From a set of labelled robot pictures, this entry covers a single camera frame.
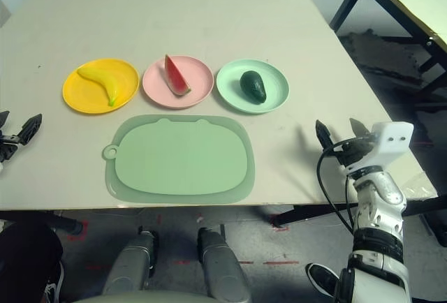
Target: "watermelon slice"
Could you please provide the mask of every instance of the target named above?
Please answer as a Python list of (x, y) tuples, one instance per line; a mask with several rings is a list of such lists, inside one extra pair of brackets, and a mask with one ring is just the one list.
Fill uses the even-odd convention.
[(165, 72), (166, 83), (168, 83), (169, 89), (174, 94), (183, 96), (191, 91), (191, 88), (184, 79), (183, 75), (168, 55), (165, 56)]

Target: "banana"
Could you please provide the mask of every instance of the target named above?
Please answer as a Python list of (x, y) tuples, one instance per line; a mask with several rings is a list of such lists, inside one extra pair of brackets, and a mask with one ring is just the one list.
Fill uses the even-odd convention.
[(107, 71), (91, 67), (82, 67), (78, 69), (78, 74), (83, 78), (95, 81), (102, 85), (109, 96), (109, 106), (113, 106), (118, 97), (118, 81), (115, 76)]

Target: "wire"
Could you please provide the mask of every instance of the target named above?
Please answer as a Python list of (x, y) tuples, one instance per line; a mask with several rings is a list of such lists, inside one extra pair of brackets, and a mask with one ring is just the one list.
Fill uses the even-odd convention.
[(348, 140), (343, 140), (343, 141), (339, 141), (331, 146), (329, 146), (328, 148), (323, 150), (323, 153), (321, 153), (320, 158), (318, 159), (318, 163), (316, 164), (316, 178), (318, 179), (318, 184), (320, 185), (321, 191), (323, 192), (324, 196), (326, 197), (326, 200), (328, 200), (330, 206), (332, 207), (332, 209), (334, 210), (335, 214), (338, 216), (338, 218), (340, 219), (340, 221), (342, 221), (343, 225), (346, 226), (346, 228), (348, 229), (348, 231), (352, 234), (353, 233), (353, 228), (348, 224), (348, 222), (343, 218), (342, 214), (340, 213), (340, 211), (335, 207), (334, 203), (331, 201), (331, 199), (329, 198), (329, 195), (323, 185), (323, 180), (321, 179), (321, 163), (323, 162), (323, 159), (331, 152), (334, 150), (334, 148), (337, 148), (339, 146), (342, 146), (348, 142), (352, 142), (352, 141), (359, 141), (359, 140), (364, 140), (365, 137), (359, 137), (359, 138), (351, 138)]
[(351, 222), (352, 229), (354, 229), (354, 220), (352, 218), (351, 206), (349, 204), (348, 187), (349, 187), (349, 175), (346, 176), (346, 181), (344, 182), (344, 199), (346, 201), (346, 210), (348, 212), (349, 221)]

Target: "white table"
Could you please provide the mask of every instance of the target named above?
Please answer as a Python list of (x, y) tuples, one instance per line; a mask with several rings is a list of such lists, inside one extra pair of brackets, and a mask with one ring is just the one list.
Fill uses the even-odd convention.
[[(431, 93), (447, 86), (447, 9), (444, 0), (375, 0), (411, 34), (411, 42), (425, 48), (431, 57), (420, 66), (421, 73), (439, 64), (446, 72), (414, 94), (415, 107), (445, 110), (446, 102), (426, 103)], [(343, 0), (330, 27), (337, 31), (357, 0)]]
[[(321, 146), (316, 119), (336, 140), (350, 138), (349, 117), (389, 117), (310, 0), (28, 0), (0, 30), (0, 108), (10, 110), (5, 134), (43, 114), (35, 138), (5, 162), (1, 209), (151, 207), (112, 197), (101, 150), (122, 122), (139, 114), (215, 114), (246, 128), (256, 181), (236, 204), (325, 203), (315, 175)], [(286, 104), (262, 115), (241, 114), (215, 91), (180, 111), (160, 108), (142, 92), (124, 107), (87, 116), (62, 99), (66, 76), (86, 61), (116, 57), (144, 72), (165, 53), (203, 60), (214, 72), (234, 59), (268, 61), (288, 78)], [(436, 195), (408, 152), (389, 171), (410, 198)], [(332, 161), (323, 176), (334, 201), (343, 177)]]

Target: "pink plate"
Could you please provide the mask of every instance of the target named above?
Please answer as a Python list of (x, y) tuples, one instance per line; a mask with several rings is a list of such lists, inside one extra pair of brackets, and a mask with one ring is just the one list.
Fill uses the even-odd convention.
[(189, 108), (203, 101), (211, 92), (214, 78), (211, 70), (200, 60), (186, 56), (170, 56), (191, 87), (184, 96), (176, 96), (166, 84), (165, 59), (153, 63), (142, 77), (145, 93), (156, 103), (172, 109)]

